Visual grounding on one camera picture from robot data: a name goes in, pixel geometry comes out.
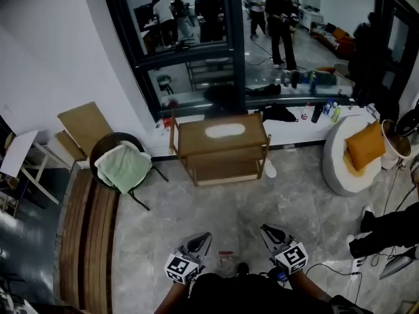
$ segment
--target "green towel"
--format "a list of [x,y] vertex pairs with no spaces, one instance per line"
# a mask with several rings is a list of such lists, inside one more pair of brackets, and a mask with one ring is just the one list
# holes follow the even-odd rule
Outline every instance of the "green towel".
[[98,164],[98,175],[105,176],[125,194],[144,179],[152,166],[150,159],[139,151],[120,145]]

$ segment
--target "window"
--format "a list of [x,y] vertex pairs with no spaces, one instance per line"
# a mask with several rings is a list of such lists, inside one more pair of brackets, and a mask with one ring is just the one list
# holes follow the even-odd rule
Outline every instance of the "window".
[[205,91],[224,84],[248,109],[330,97],[364,105],[380,87],[404,88],[419,49],[418,15],[403,0],[107,3],[155,120],[174,107],[202,113]]

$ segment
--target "wooden bench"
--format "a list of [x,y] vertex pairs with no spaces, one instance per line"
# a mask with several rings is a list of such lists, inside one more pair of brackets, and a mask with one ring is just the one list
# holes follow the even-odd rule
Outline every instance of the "wooden bench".
[[91,314],[110,314],[111,255],[119,194],[100,184],[90,170],[77,173],[60,254],[64,302]]

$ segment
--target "white round chair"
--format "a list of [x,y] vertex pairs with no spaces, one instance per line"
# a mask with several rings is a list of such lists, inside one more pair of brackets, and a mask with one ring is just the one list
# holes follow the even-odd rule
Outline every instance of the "white round chair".
[[351,196],[364,190],[381,170],[381,157],[368,164],[362,175],[358,176],[350,173],[344,162],[347,149],[345,140],[367,126],[368,122],[363,116],[347,116],[327,136],[323,150],[323,176],[332,190],[341,196]]

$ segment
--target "person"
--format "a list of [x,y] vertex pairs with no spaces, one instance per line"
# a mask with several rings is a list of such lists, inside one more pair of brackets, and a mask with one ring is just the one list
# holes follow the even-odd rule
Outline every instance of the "person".
[[371,56],[375,56],[374,44],[379,38],[378,18],[374,12],[369,13],[368,21],[369,23],[360,23],[354,31],[356,50],[349,61],[348,69],[350,78],[355,83],[363,81],[367,75]]
[[361,233],[371,233],[361,239],[348,235],[346,242],[354,258],[376,254],[393,246],[408,248],[419,243],[416,227],[419,201],[405,211],[388,213],[382,217],[375,217],[372,208],[366,206],[362,215]]
[[174,283],[155,311],[167,313],[370,313],[342,296],[330,297],[302,270],[288,276],[292,290],[262,275],[249,274],[246,263],[240,263],[237,276],[222,278],[214,273],[201,275],[191,295],[189,284]]
[[256,34],[256,28],[259,24],[262,32],[264,33],[265,22],[264,22],[264,1],[262,0],[249,0],[251,5],[250,8],[250,38],[259,37]]
[[164,48],[170,49],[172,45],[177,44],[177,26],[170,12],[169,6],[166,6],[160,0],[152,0],[153,13],[160,22],[163,34]]
[[291,32],[289,30],[289,18],[293,13],[293,6],[289,0],[266,0],[265,12],[268,16],[268,30],[272,38],[272,59],[276,69],[284,64],[280,55],[280,38],[282,37],[285,48],[285,58],[287,60],[287,69],[296,70],[293,44],[291,41]]
[[191,33],[189,32],[187,21],[186,21],[186,13],[185,13],[185,4],[182,0],[172,0],[172,13],[176,20],[177,26],[179,27],[180,31],[183,34],[184,39],[189,39],[192,37]]
[[298,15],[299,7],[301,6],[300,1],[299,0],[291,0],[291,3],[294,6],[294,13]]
[[195,15],[200,21],[200,42],[223,40],[222,0],[195,0]]

